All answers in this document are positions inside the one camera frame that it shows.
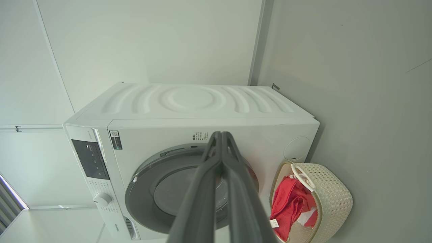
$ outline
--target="woven plastic basket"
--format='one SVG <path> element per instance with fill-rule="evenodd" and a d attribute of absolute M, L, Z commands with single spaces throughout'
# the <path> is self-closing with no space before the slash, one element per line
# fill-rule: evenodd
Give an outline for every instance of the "woven plastic basket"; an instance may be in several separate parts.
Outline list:
<path fill-rule="evenodd" d="M 308 179 L 304 181 L 298 173 Z M 353 197 L 346 186 L 326 167 L 312 163 L 286 161 L 278 169 L 270 194 L 270 206 L 274 192 L 285 176 L 294 175 L 308 188 L 317 204 L 318 218 L 315 227 L 304 227 L 297 221 L 289 233 L 290 243 L 324 243 L 342 226 L 353 207 Z"/>

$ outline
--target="control panel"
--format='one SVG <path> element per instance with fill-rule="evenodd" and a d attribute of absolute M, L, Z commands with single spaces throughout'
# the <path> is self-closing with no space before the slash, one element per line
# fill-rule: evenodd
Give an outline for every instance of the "control panel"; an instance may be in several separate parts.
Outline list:
<path fill-rule="evenodd" d="M 87 177 L 109 179 L 98 143 L 73 139 L 72 143 Z"/>

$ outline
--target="front-load washing machine door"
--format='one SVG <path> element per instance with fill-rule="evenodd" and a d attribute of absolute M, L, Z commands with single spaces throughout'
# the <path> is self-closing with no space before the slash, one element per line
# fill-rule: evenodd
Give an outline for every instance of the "front-load washing machine door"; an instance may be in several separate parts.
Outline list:
<path fill-rule="evenodd" d="M 125 202 L 130 215 L 141 225 L 169 233 L 192 182 L 207 144 L 185 144 L 161 151 L 147 159 L 129 183 Z M 248 167 L 258 190 L 258 180 Z M 216 181 L 216 226 L 228 225 L 228 184 Z"/>

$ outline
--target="white washing machine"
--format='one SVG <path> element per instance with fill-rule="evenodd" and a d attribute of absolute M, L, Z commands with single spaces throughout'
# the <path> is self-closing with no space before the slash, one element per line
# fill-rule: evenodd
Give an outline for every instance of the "white washing machine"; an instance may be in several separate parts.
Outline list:
<path fill-rule="evenodd" d="M 285 159 L 304 162 L 319 122 L 269 87 L 117 83 L 64 124 L 71 147 L 113 237 L 166 238 L 215 131 L 229 131 L 260 200 Z M 217 228 L 227 225 L 223 178 Z"/>

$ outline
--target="white care label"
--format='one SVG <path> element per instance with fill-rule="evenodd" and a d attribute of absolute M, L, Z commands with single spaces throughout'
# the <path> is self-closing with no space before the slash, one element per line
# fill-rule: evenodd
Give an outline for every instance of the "white care label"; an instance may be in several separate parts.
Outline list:
<path fill-rule="evenodd" d="M 276 219 L 270 220 L 270 225 L 272 228 L 279 228 L 279 224 L 277 223 Z"/>

